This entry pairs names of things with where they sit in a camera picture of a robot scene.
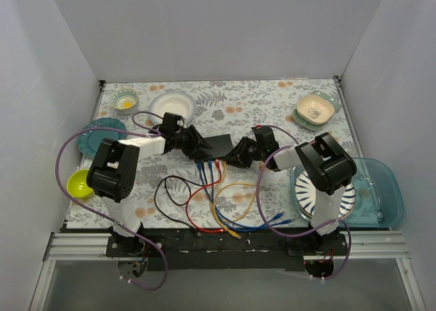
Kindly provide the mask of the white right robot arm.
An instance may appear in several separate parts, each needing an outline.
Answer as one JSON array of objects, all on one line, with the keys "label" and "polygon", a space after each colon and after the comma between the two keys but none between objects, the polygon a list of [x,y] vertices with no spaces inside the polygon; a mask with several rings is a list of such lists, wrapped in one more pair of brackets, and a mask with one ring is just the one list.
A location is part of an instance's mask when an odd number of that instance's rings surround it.
[{"label": "white right robot arm", "polygon": [[357,166],[350,155],[328,132],[309,142],[280,147],[273,131],[284,129],[275,125],[257,125],[251,130],[255,138],[243,137],[223,161],[237,168],[249,168],[254,161],[263,162],[256,183],[256,203],[262,220],[266,220],[260,203],[260,184],[266,169],[278,172],[303,166],[309,183],[315,188],[314,214],[308,229],[302,233],[285,234],[266,222],[266,226],[287,240],[290,249],[298,252],[327,253],[339,241],[341,199],[351,184]]}]

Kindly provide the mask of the yellow ethernet cable end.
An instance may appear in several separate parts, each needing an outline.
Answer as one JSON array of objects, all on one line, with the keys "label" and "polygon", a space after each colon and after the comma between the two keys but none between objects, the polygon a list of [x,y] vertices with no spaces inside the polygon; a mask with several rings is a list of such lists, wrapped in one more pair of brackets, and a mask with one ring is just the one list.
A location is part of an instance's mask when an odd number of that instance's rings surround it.
[{"label": "yellow ethernet cable end", "polygon": [[[214,207],[216,204],[216,198],[218,198],[220,193],[222,191],[226,190],[227,188],[230,188],[231,186],[254,186],[254,187],[256,187],[256,184],[247,183],[247,182],[234,182],[234,183],[227,184],[227,185],[223,186],[221,189],[218,190],[218,192],[215,195],[215,201],[213,202]],[[256,198],[256,193],[257,193],[257,189],[254,191],[254,193],[251,197],[251,201],[250,201],[249,205],[247,206],[246,210],[238,218],[235,218],[234,220],[229,220],[229,222],[232,222],[232,223],[238,222],[239,220],[243,219],[248,214],[248,212],[250,211],[250,209],[254,203],[254,200]]]}]

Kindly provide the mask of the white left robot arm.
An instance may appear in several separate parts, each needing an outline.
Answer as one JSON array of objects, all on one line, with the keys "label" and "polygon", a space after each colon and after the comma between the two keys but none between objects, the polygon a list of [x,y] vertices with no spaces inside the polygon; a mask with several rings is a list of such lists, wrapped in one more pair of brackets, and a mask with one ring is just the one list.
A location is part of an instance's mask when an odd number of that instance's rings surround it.
[{"label": "white left robot arm", "polygon": [[191,158],[199,149],[212,146],[179,114],[166,112],[161,123],[148,134],[128,140],[102,140],[87,174],[87,185],[101,197],[113,223],[111,235],[132,257],[140,255],[146,243],[138,233],[143,229],[129,198],[140,161],[179,149]]}]

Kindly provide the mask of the black network switch box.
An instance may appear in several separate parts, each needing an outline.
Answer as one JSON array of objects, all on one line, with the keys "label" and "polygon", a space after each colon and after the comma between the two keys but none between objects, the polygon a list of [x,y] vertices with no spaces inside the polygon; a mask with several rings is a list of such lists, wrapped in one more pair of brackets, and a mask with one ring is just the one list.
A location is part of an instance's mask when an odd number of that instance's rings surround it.
[{"label": "black network switch box", "polygon": [[199,148],[193,155],[195,162],[221,159],[233,149],[230,134],[206,137],[205,141],[212,148]]}]

